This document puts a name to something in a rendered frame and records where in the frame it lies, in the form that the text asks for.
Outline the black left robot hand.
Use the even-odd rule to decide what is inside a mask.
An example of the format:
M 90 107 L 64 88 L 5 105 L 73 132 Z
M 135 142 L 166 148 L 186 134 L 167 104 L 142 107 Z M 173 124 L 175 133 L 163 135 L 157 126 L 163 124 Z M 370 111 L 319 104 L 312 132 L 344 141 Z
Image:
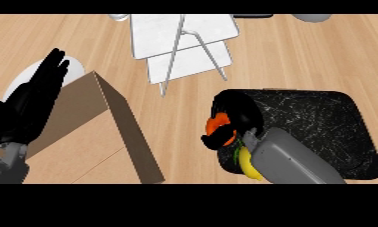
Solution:
M 40 136 L 68 73 L 65 52 L 55 48 L 28 82 L 0 101 L 0 144 L 30 144 Z

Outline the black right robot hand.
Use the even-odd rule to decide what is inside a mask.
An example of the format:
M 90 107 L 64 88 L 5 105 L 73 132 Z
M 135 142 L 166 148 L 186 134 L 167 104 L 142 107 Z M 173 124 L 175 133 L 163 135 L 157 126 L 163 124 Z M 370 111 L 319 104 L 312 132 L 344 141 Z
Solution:
M 216 95 L 212 117 L 216 117 L 219 112 L 228 114 L 231 124 L 222 127 L 212 136 L 201 136 L 203 143 L 212 150 L 216 150 L 216 147 L 225 143 L 234 132 L 244 135 L 247 131 L 254 129 L 256 135 L 260 135 L 265 126 L 263 115 L 254 100 L 237 90 L 225 90 Z

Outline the orange and yellow squash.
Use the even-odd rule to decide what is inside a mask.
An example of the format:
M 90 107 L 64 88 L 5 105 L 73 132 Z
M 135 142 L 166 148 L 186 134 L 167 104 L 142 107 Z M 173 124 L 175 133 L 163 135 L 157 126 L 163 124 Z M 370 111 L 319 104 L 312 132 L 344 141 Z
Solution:
M 228 114 L 219 112 L 215 118 L 209 118 L 206 124 L 206 133 L 209 136 L 226 125 L 231 124 Z M 216 147 L 219 163 L 225 171 L 234 174 L 243 174 L 250 179 L 263 180 L 263 175 L 251 164 L 251 152 L 243 141 L 238 132 L 225 143 Z

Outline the black marble tray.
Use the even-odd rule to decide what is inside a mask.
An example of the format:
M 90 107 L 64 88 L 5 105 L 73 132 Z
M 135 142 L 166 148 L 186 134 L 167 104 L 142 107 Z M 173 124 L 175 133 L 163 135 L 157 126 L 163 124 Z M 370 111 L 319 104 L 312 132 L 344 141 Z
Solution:
M 346 179 L 378 179 L 378 150 L 352 97 L 337 91 L 228 89 L 246 93 L 263 115 L 263 133 L 284 129 Z

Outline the white tiered shelf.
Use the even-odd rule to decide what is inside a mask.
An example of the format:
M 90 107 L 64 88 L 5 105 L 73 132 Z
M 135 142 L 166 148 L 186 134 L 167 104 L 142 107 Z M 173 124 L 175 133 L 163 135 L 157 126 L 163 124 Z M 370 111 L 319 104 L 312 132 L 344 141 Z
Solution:
M 132 14 L 133 58 L 148 64 L 148 79 L 166 96 L 169 82 L 216 70 L 228 80 L 226 41 L 240 36 L 231 14 Z

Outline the white plate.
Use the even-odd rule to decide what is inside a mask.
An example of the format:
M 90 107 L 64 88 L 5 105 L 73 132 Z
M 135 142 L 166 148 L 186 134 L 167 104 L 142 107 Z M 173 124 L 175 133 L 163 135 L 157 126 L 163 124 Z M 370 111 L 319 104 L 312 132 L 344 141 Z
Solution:
M 82 62 L 74 57 L 65 56 L 64 59 L 70 61 L 70 66 L 68 66 L 68 73 L 65 75 L 62 85 L 68 85 L 73 81 L 76 81 L 86 74 L 86 70 L 85 70 L 85 66 L 83 66 Z M 24 71 L 20 73 L 20 75 L 17 76 L 17 78 L 14 79 L 14 81 L 8 87 L 2 101 L 8 100 L 9 96 L 12 95 L 14 91 L 17 90 L 18 86 L 23 83 L 27 83 L 30 81 L 30 79 L 40 67 L 40 64 L 42 64 L 42 60 L 39 60 L 34 64 L 31 64 L 24 69 Z

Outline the brown cardboard box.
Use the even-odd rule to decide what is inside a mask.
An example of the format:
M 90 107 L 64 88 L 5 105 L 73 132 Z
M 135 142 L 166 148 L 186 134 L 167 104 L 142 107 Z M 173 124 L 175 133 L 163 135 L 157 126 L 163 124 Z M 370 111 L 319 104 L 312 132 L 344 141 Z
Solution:
M 98 73 L 62 88 L 27 164 L 28 184 L 164 182 L 127 99 Z

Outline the black flat object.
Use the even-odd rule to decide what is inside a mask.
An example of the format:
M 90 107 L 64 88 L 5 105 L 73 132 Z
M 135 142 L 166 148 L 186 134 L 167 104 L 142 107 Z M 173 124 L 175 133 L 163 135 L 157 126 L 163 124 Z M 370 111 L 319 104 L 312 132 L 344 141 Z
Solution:
M 274 14 L 234 14 L 235 18 L 271 18 Z

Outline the grey round object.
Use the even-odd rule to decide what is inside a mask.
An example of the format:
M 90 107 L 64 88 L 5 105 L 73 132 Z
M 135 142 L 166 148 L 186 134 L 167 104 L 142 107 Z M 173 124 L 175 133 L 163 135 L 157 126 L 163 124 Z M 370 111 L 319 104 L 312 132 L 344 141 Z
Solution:
M 319 23 L 331 18 L 331 14 L 294 14 L 294 17 L 305 22 Z

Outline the clear glass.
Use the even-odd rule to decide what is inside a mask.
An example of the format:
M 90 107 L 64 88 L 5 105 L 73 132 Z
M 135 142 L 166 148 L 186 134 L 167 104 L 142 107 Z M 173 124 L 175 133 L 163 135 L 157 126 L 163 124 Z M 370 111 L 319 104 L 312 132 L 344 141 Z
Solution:
M 124 21 L 129 19 L 130 14 L 108 14 L 110 18 L 116 21 Z

